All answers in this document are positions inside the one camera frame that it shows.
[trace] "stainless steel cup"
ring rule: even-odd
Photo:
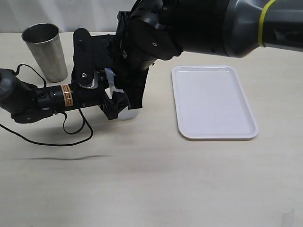
[[[32,25],[22,33],[22,39],[49,82],[57,83],[66,79],[67,68],[56,25]]]

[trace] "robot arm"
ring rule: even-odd
[[[18,123],[95,105],[112,120],[142,108],[157,59],[184,51],[243,57],[259,46],[303,51],[301,0],[138,0],[118,19],[115,35],[75,31],[71,84],[38,88],[0,69],[0,107]]]

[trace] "white wall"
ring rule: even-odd
[[[37,23],[53,23],[61,31],[84,27],[115,31],[120,10],[135,0],[0,0],[0,32],[21,32]]]

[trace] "table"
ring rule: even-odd
[[[61,34],[69,73],[72,33]],[[303,55],[259,48],[243,59],[184,53],[151,67],[144,108],[109,122],[84,110],[93,139],[40,147],[0,130],[0,225],[4,227],[278,227],[295,208],[303,225]],[[37,63],[20,34],[0,34],[0,68]],[[178,132],[171,70],[230,65],[240,77],[260,134],[252,141],[186,141]],[[23,69],[20,79],[42,85]],[[61,84],[69,83],[70,76]],[[1,123],[40,142],[64,143],[63,116],[31,125]],[[68,129],[80,117],[69,113]]]

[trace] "white plastic tray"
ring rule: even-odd
[[[258,127],[235,70],[179,66],[172,72],[179,131],[192,140],[249,140]]]

